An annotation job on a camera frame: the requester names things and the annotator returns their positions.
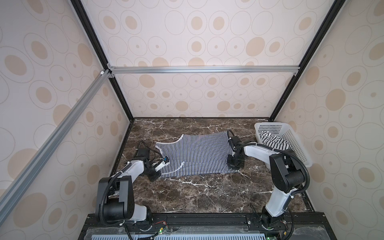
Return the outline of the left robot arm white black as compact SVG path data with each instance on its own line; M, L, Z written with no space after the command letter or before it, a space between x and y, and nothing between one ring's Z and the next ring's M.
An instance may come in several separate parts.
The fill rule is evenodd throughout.
M152 182L158 179L160 170L169 163L169 158L155 151L160 155L160 161L151 163L150 151L148 148L139 148L122 170L99 181L95 215L103 225L152 224L151 210L135 203L133 183L140 175L147 176Z

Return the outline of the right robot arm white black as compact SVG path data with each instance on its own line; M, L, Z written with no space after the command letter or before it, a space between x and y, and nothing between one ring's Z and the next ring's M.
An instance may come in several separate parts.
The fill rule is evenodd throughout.
M229 168L243 168L246 156L270 166L274 188L268 203L263 207L259 221L264 229L272 230L283 219L291 199L308 189L309 171L292 149L279 150L261 143L242 142L239 137L231 136L232 133L228 131L228 142L233 151L227 157Z

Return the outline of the blue white striped tank top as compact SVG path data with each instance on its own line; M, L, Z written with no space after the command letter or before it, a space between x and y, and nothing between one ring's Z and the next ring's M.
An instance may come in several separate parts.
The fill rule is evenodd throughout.
M182 135L172 143L156 143L169 164L161 169L162 178L236 173L227 164L233 151L226 132L208 135Z

